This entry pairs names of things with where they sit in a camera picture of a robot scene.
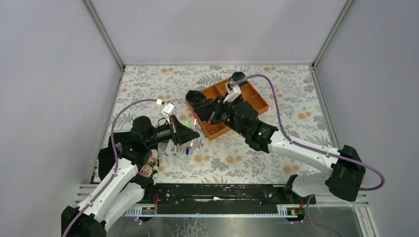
floral pattern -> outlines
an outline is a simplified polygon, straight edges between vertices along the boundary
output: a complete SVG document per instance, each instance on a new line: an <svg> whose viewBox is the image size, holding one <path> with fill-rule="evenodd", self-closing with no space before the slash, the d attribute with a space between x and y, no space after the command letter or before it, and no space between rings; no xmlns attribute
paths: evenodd
<svg viewBox="0 0 419 237"><path fill-rule="evenodd" d="M259 116L262 121L278 126L273 99L276 96L284 128L290 135L322 146L331 145L308 66L127 66L112 119L131 102L160 98L175 104L174 114L179 121L188 120L192 124L193 116L185 103L187 91L202 90L236 71L264 74L272 80L276 94L272 94L265 79L250 80L269 104L268 111ZM148 116L157 126L158 119L163 117L162 109L151 102L140 103L120 116L115 131L129 131L132 121L141 115ZM318 172L290 157L256 152L235 132L209 141L198 126L196 130L201 136L188 155L189 144L169 156L162 155L167 144L159 145L157 182L284 184L292 174Z"/></svg>

white panel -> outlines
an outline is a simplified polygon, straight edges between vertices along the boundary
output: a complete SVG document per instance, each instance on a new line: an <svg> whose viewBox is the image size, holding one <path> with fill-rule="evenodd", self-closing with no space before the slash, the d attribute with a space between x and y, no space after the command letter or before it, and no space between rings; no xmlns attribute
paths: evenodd
<svg viewBox="0 0 419 237"><path fill-rule="evenodd" d="M0 1L0 230L61 236L119 70L82 1Z"/></svg>
<svg viewBox="0 0 419 237"><path fill-rule="evenodd" d="M381 237L418 235L419 217L407 215L419 212L418 65L419 1L364 0L318 69L342 143L386 177L367 192ZM367 171L364 186L378 182Z"/></svg>
<svg viewBox="0 0 419 237"><path fill-rule="evenodd" d="M345 0L93 0L133 63L312 62Z"/></svg>

orange tray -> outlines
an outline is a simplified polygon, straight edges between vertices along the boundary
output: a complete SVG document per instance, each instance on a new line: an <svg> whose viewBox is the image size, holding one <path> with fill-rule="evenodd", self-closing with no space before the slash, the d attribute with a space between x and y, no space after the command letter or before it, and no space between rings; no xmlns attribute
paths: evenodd
<svg viewBox="0 0 419 237"><path fill-rule="evenodd" d="M230 78L222 80L210 87L201 90L201 92L207 97L207 99L215 99L219 95L224 96L227 92L225 84L229 81L229 79ZM244 101L249 102L253 109L257 110L259 115L268 110L268 103L255 90L255 88L250 84L250 82L240 87L240 90L242 91L242 97ZM186 104L189 106L189 109L193 112L194 108L189 104L188 101L186 101ZM231 131L230 128L226 127L222 123L219 123L217 125L211 125L205 121L201 121L199 117L197 118L197 122L201 126L202 131L205 133L205 135L208 137L210 141L223 135L226 132Z"/></svg>

